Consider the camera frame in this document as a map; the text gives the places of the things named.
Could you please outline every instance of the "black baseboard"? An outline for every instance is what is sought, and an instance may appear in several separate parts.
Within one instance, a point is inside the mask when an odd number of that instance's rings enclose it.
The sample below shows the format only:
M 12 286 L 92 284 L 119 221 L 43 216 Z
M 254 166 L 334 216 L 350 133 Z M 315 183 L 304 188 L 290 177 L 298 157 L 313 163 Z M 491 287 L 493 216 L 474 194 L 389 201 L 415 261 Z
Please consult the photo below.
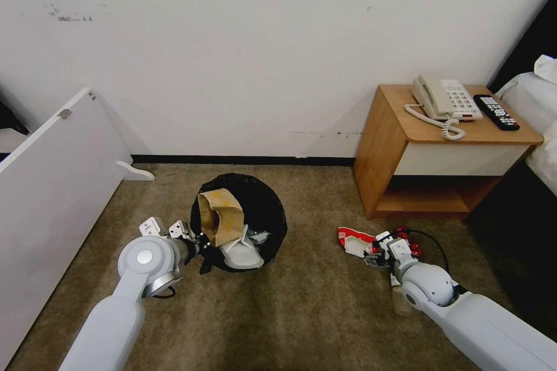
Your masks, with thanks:
M 352 166 L 354 158 L 213 157 L 206 155 L 132 155 L 134 163 Z

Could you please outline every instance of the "trash bin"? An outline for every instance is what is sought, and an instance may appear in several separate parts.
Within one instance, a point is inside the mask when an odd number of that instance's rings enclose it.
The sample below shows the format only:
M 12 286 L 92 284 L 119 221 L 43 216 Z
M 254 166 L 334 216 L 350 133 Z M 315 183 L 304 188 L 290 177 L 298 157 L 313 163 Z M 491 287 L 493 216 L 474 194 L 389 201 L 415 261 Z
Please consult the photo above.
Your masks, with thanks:
M 257 246 L 259 255 L 263 258 L 263 265 L 271 262 L 280 249 L 286 236 L 288 226 L 283 205 L 275 192 L 264 182 L 254 176 L 228 173 L 205 183 L 199 193 L 225 188 L 235 197 L 244 211 L 244 224 L 259 232 L 267 231 L 269 236 L 262 244 Z M 197 197 L 191 206 L 191 230 L 199 235 L 201 233 L 201 219 Z M 209 272 L 214 265 L 221 270 L 229 272 L 245 272 L 251 270 L 237 270 L 225 263 L 225 257 L 219 248 L 208 246 L 201 250 L 204 258 L 200 274 Z

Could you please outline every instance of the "white wall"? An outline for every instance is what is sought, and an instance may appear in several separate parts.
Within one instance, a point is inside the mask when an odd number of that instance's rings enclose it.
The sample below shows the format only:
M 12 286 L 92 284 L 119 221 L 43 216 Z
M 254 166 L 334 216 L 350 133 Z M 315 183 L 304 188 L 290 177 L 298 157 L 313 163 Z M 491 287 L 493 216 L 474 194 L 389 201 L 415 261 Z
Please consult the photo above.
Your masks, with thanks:
M 379 83 L 487 83 L 543 2 L 0 0 L 0 85 L 31 128 L 92 86 L 133 154 L 351 157 Z

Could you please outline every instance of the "wall stain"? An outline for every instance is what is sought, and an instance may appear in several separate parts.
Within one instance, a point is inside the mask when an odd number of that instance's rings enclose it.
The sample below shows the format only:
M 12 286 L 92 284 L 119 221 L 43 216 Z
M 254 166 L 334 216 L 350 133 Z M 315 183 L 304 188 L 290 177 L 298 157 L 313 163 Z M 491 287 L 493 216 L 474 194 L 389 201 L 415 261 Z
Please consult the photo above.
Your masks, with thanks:
M 85 22 L 93 21 L 93 18 L 89 13 L 81 13 L 81 12 L 62 13 L 60 12 L 60 8 L 55 7 L 55 5 L 52 3 L 50 4 L 50 7 L 48 7 L 46 4 L 44 4 L 44 6 L 47 9 L 50 9 L 48 15 L 56 19 L 57 21 L 85 21 Z
M 305 132 L 305 131 L 291 131 L 291 132 L 288 132 L 288 133 L 296 133 L 296 134 L 317 134 L 317 135 L 319 135 L 319 137 L 323 137 L 323 135 L 328 135 L 328 134 L 337 135 L 337 136 L 345 135 L 346 137 L 348 137 L 349 135 L 361 135 L 361 134 L 362 134 L 362 132 L 340 132 L 340 131 L 338 131 L 338 132 L 312 132 L 312 131 L 307 131 L 307 132 Z

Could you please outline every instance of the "carpet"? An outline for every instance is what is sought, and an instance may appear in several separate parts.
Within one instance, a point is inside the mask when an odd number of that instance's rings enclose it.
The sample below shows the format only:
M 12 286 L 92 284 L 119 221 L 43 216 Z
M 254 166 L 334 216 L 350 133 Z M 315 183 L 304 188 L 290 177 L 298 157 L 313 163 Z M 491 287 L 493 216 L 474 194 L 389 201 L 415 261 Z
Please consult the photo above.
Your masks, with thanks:
M 386 271 L 345 254 L 336 229 L 370 234 L 401 224 L 438 238 L 451 274 L 514 311 L 469 227 L 457 220 L 374 219 L 361 208 L 351 168 L 138 165 L 152 183 L 122 182 L 41 312 L 9 370 L 55 370 L 90 310 L 111 294 L 122 248 L 159 216 L 189 221 L 197 190 L 219 174 L 254 175 L 281 199 L 288 234 L 274 262 L 231 274 L 187 266 L 176 297 L 148 299 L 126 370 L 475 370 L 426 316 L 393 313 Z M 416 237 L 425 261 L 442 258 Z

